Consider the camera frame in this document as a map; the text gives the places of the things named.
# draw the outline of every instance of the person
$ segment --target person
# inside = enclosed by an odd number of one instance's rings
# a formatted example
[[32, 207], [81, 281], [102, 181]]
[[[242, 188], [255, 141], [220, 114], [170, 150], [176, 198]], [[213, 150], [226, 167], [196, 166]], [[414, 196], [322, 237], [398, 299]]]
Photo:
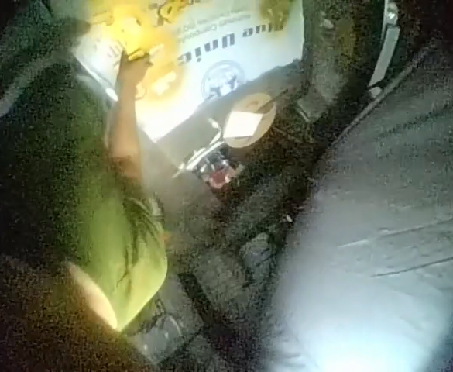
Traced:
[[123, 54], [106, 127], [66, 57], [85, 30], [54, 24], [0, 70], [0, 101], [31, 77], [0, 115], [0, 370], [151, 370], [120, 334], [166, 276], [136, 127], [150, 63]]

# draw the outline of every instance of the poster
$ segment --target poster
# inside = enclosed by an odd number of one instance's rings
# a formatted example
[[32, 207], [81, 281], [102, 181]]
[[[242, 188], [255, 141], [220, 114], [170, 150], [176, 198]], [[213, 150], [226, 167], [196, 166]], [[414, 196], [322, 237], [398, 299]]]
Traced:
[[[206, 101], [220, 99], [238, 86], [275, 67], [301, 59], [304, 44], [302, 0], [295, 0], [282, 29], [265, 20], [262, 0], [188, 0], [176, 18], [166, 19], [169, 0], [146, 2], [156, 27], [177, 40], [177, 64], [183, 69], [180, 86], [163, 99], [136, 101], [139, 126], [157, 141], [193, 115]], [[53, 7], [57, 16], [80, 14], [69, 0]], [[92, 26], [74, 54], [109, 94], [114, 87], [121, 45], [104, 24]]]

